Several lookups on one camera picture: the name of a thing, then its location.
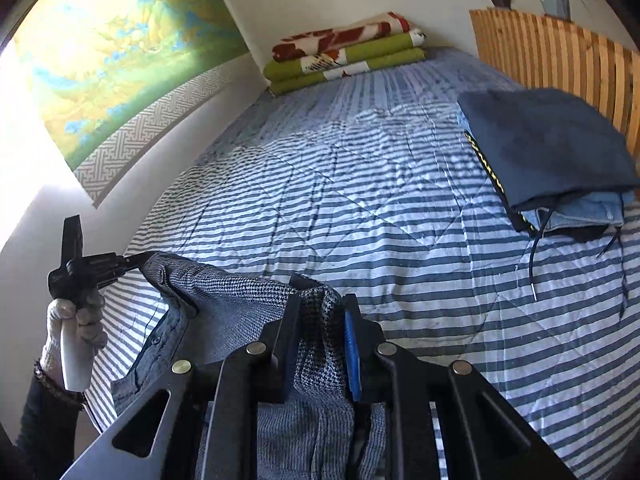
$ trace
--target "metal rivet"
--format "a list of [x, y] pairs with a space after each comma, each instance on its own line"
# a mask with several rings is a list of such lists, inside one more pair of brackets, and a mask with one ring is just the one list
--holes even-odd
[[171, 371], [174, 374], [185, 374], [189, 370], [191, 370], [191, 363], [187, 359], [180, 359], [171, 366]]
[[462, 359], [460, 359], [459, 361], [455, 361], [453, 363], [453, 371], [457, 375], [469, 375], [473, 371], [473, 369], [474, 368], [471, 366], [470, 363], [467, 363]]
[[378, 353], [382, 355], [393, 355], [398, 349], [393, 343], [380, 343], [378, 345]]
[[253, 343], [249, 343], [246, 346], [246, 352], [251, 355], [260, 355], [267, 349], [267, 345], [265, 345], [262, 341], [254, 341]]

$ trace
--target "painting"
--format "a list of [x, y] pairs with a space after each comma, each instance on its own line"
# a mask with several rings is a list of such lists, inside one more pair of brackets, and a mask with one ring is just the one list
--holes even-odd
[[223, 0], [39, 0], [15, 45], [72, 170], [151, 103], [248, 51]]

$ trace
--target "hand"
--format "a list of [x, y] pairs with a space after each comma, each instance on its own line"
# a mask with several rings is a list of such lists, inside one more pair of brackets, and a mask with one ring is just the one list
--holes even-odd
[[69, 300], [53, 300], [47, 307], [47, 342], [42, 347], [42, 371], [64, 389], [62, 359], [60, 358], [60, 332], [62, 320], [76, 318], [78, 335], [94, 347], [94, 354], [107, 346], [107, 333], [102, 327], [104, 298], [96, 288], [82, 294], [81, 308]]

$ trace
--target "sleeve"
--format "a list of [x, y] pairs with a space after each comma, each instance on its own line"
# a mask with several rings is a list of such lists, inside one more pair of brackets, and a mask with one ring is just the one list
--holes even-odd
[[58, 480], [74, 460], [79, 406], [57, 398], [34, 377], [20, 420], [18, 447], [38, 480]]

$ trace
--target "blue and white striped comforter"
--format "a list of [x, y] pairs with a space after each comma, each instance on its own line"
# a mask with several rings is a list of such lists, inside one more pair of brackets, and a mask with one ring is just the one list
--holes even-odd
[[[623, 251], [510, 225], [456, 123], [459, 92], [517, 88], [445, 49], [422, 63], [264, 95], [165, 192], [129, 252], [232, 272], [301, 272], [354, 292], [386, 337], [472, 362], [580, 478], [604, 478], [638, 428], [640, 206]], [[621, 317], [623, 269], [628, 305]], [[106, 290], [110, 344], [87, 392], [100, 428], [165, 306], [132, 272]]]

